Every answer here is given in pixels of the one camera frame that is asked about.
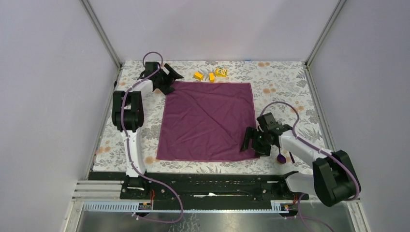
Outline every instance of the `table surface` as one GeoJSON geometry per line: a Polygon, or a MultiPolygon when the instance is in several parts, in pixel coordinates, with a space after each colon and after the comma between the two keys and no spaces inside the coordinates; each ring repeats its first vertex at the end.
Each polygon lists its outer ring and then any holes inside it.
{"type": "MultiPolygon", "coordinates": [[[[300,114],[296,131],[319,146],[324,146],[319,119],[303,71],[302,62],[257,62],[257,61],[167,61],[179,74],[181,81],[197,81],[193,74],[200,72],[208,77],[216,68],[228,69],[228,76],[216,77],[216,82],[249,82],[252,86],[255,118],[273,101],[284,101],[293,105],[300,114]]],[[[132,86],[144,70],[141,61],[124,64],[117,90],[132,86]]],[[[222,174],[285,174],[300,171],[312,174],[310,167],[294,155],[291,163],[289,153],[282,151],[288,162],[276,161],[278,149],[273,147],[271,156],[237,162],[165,161],[156,159],[158,139],[165,96],[155,90],[143,99],[144,124],[142,126],[142,154],[148,172],[161,173],[222,173],[222,174]]],[[[285,105],[272,105],[273,116],[284,124],[293,125],[296,114],[285,105]]],[[[95,152],[93,171],[124,172],[126,155],[122,137],[112,124],[111,111],[101,135],[100,145],[95,152]]]]}

